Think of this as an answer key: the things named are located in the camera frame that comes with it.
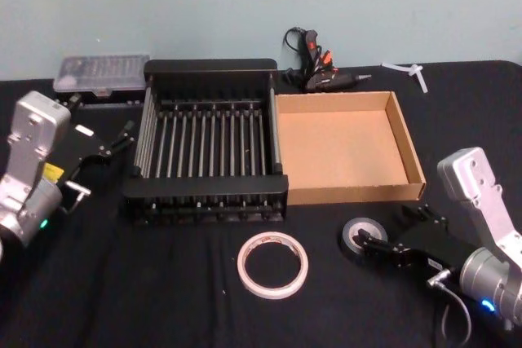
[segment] clear plastic case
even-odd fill
[[[57,93],[89,91],[97,97],[118,90],[144,90],[144,65],[149,59],[149,55],[66,57],[53,87]]]

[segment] light blue wall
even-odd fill
[[[54,77],[66,55],[272,57],[315,29],[340,66],[522,63],[522,0],[0,0],[0,79]]]

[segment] roll of tape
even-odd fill
[[[262,285],[255,283],[246,273],[245,267],[246,259],[250,252],[259,245],[267,243],[277,243],[288,246],[301,262],[301,269],[299,269],[299,273],[295,279],[287,285],[274,289],[263,287]],[[293,237],[276,231],[262,232],[261,234],[253,236],[247,240],[243,246],[241,246],[241,250],[237,256],[237,272],[239,273],[239,278],[245,288],[254,295],[272,300],[284,299],[294,295],[303,286],[308,273],[308,257],[304,251],[304,247]]]

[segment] black dish rack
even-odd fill
[[[134,167],[137,223],[278,221],[288,178],[272,59],[151,60]]]

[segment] cardboard box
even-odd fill
[[[418,200],[426,185],[393,92],[278,95],[288,205]]]

